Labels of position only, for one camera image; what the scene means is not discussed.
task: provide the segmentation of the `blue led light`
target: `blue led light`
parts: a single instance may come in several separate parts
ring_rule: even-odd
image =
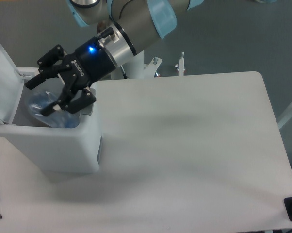
[[[90,53],[94,53],[95,51],[96,51],[95,48],[93,48],[93,47],[89,47],[89,52],[90,52]]]

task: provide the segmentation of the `gray floor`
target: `gray floor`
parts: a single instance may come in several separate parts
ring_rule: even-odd
[[[65,0],[0,2],[0,42],[17,66],[35,67],[55,44],[68,52],[95,35],[79,28]],[[275,116],[292,101],[292,0],[258,4],[249,0],[205,0],[178,18],[178,27],[146,50],[146,61],[164,60],[160,73],[176,75],[185,52],[187,74],[258,71]],[[292,122],[282,131],[292,163]]]

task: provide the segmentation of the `trash bin lid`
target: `trash bin lid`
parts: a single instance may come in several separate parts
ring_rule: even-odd
[[[0,123],[9,122],[14,111],[16,101],[19,100],[22,76],[0,44]]]

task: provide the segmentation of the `white trash bin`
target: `white trash bin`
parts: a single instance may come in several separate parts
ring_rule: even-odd
[[[44,126],[29,115],[24,101],[33,93],[24,87],[24,82],[34,77],[36,70],[18,69],[0,44],[0,136],[42,170],[96,172],[102,141],[97,105],[82,112],[76,128]],[[50,79],[37,88],[61,89],[59,83],[59,79]]]

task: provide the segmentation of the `light blue cable cover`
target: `light blue cable cover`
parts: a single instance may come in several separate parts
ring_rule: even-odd
[[[151,18],[156,30],[163,39],[176,28],[177,20],[168,0],[147,0]]]

